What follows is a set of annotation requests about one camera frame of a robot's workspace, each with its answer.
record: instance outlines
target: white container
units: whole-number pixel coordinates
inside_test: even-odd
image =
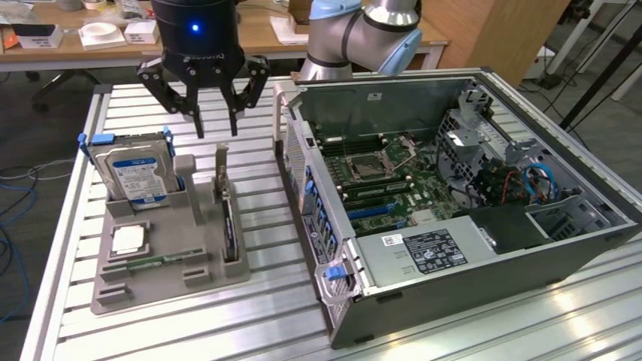
[[[545,65],[552,64],[554,57],[556,57],[556,53],[553,52],[553,50],[548,49],[546,47],[542,47],[542,49],[540,49],[538,56],[533,61],[532,68],[529,69],[529,72],[524,76],[524,79],[540,79],[540,77],[542,77],[542,74],[544,74]]]
[[[24,49],[54,49],[63,42],[63,30],[56,25],[50,36],[19,36],[19,41]]]
[[[142,21],[127,25],[124,38],[130,44],[157,44],[159,40],[157,21]]]
[[[80,42],[84,50],[123,47],[127,42],[120,29],[110,23],[92,23],[79,30]]]

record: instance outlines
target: paper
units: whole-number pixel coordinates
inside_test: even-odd
[[[38,24],[32,8],[34,4],[0,1],[0,24]]]
[[[309,43],[309,35],[294,33],[287,18],[270,17],[270,24],[273,24],[274,34],[283,45],[306,45]]]

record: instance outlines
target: white box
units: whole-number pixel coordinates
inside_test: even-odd
[[[552,49],[542,47],[538,52],[538,56],[533,62],[532,68],[529,72],[524,76],[524,79],[540,79],[544,74],[545,65],[552,64],[553,58],[556,57],[556,53]]]
[[[107,49],[110,47],[124,47],[127,42],[123,37],[120,29],[111,35],[110,38],[98,39],[92,36],[83,34],[83,29],[79,29],[80,43],[83,43],[84,50]]]
[[[142,21],[127,25],[124,38],[130,44],[157,44],[159,40],[157,21]]]
[[[63,30],[56,25],[50,36],[19,36],[19,41],[24,49],[54,49],[63,41]]]

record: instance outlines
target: aluminum extrusion table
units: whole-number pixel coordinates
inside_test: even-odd
[[[106,188],[79,154],[22,359],[640,359],[642,241],[606,253],[546,289],[358,347],[329,348],[273,154],[278,79],[269,82],[258,107],[246,111],[235,138],[218,91],[202,91],[206,138],[198,139],[194,125],[166,114],[142,85],[99,86],[84,132],[122,135],[170,125],[177,153],[197,155],[198,182],[214,174],[217,143],[230,143],[253,279],[95,316],[90,302]]]

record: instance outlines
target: power supply label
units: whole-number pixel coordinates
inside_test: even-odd
[[[425,275],[469,263],[446,229],[405,237],[403,243]]]

